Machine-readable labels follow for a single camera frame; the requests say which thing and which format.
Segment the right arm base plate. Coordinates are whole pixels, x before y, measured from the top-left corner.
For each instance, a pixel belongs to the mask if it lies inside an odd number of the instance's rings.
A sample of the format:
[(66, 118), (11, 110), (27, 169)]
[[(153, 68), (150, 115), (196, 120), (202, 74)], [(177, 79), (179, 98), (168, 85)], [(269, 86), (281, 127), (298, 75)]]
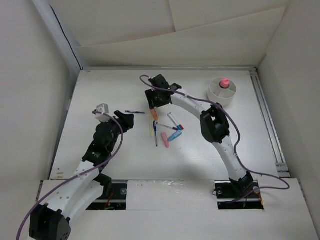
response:
[(258, 187), (258, 182), (254, 181), (253, 187), (238, 194), (230, 181), (221, 180), (214, 182), (211, 194), (216, 197), (219, 210), (263, 210), (264, 203)]

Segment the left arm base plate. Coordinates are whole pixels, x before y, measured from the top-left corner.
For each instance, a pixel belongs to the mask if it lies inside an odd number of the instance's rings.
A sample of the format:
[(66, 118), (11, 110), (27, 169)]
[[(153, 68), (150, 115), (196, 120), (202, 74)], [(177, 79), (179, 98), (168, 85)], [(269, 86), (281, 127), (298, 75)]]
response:
[(112, 183), (108, 196), (101, 196), (87, 208), (88, 211), (124, 211), (127, 207), (128, 182)]

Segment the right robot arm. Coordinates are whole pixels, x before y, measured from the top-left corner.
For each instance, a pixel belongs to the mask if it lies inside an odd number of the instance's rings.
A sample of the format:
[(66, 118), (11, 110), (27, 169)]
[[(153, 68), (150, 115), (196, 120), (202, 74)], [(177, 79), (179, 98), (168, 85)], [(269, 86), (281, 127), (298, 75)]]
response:
[(161, 74), (154, 77), (142, 75), (139, 78), (141, 81), (147, 78), (148, 82), (143, 83), (151, 87), (145, 91), (150, 111), (171, 104), (195, 116), (200, 121), (203, 138), (215, 147), (227, 169), (232, 193), (237, 198), (249, 194), (254, 189), (254, 180), (250, 171), (237, 159), (223, 107), (189, 95), (180, 85), (169, 84)]

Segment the pink capped glue bottle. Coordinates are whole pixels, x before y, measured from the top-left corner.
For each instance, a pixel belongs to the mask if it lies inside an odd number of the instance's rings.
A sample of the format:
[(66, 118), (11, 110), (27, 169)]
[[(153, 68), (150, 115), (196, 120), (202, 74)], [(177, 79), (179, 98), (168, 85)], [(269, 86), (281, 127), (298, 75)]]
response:
[(219, 82), (219, 86), (222, 89), (228, 89), (230, 87), (230, 80), (228, 78), (222, 78)]

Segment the orange correction tape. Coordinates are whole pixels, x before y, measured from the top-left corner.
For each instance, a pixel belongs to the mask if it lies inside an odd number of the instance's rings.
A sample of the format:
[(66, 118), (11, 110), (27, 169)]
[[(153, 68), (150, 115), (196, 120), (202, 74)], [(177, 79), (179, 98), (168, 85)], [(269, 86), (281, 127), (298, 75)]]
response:
[(156, 122), (159, 120), (159, 116), (155, 108), (150, 109), (150, 114)]

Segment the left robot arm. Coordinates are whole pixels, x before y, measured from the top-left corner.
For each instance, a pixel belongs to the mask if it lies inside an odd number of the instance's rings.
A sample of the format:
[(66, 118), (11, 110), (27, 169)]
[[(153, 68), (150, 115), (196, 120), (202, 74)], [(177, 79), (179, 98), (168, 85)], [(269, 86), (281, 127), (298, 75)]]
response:
[(114, 117), (97, 108), (99, 120), (81, 162), (72, 177), (44, 197), (31, 210), (29, 236), (34, 240), (67, 240), (72, 223), (98, 198), (107, 198), (112, 192), (112, 179), (102, 173), (118, 153), (124, 133), (134, 127), (134, 115), (114, 112)]

